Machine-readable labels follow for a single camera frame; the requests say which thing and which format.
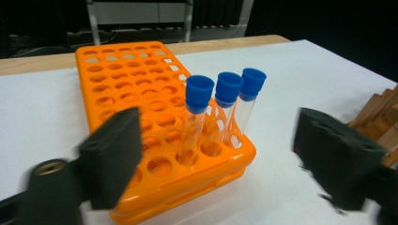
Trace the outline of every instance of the orange plastic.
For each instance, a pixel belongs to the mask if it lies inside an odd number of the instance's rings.
[[[82,47],[77,67],[90,132],[113,113],[139,107],[143,158],[110,211],[117,224],[136,224],[225,185],[244,174],[255,157],[250,140],[238,149],[199,147],[193,166],[176,161],[185,112],[185,80],[191,76],[158,41]],[[208,119],[204,131],[214,127]],[[201,136],[204,146],[206,135]]]

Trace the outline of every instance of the test tube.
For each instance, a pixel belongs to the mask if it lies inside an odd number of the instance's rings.
[[[220,143],[242,84],[243,79],[235,73],[222,72],[218,76],[214,104],[204,127],[206,138],[201,145],[202,152],[209,157],[216,157],[221,152]]]
[[[214,82],[202,75],[193,75],[187,79],[181,146],[176,153],[177,162],[183,166],[192,166],[197,159],[197,145],[213,87]]]
[[[255,68],[244,68],[243,85],[227,124],[222,142],[232,148],[241,146],[241,137],[249,121],[258,92],[263,87],[267,75]]]

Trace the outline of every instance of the blue test tube cap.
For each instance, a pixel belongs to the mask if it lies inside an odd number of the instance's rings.
[[[208,106],[214,82],[203,75],[192,75],[187,79],[185,102],[191,113],[200,114]]]
[[[243,86],[240,90],[240,98],[245,101],[251,101],[257,97],[267,75],[255,68],[244,68],[242,78]]]
[[[222,72],[219,74],[216,84],[216,102],[223,108],[231,107],[237,100],[243,79],[232,72]]]

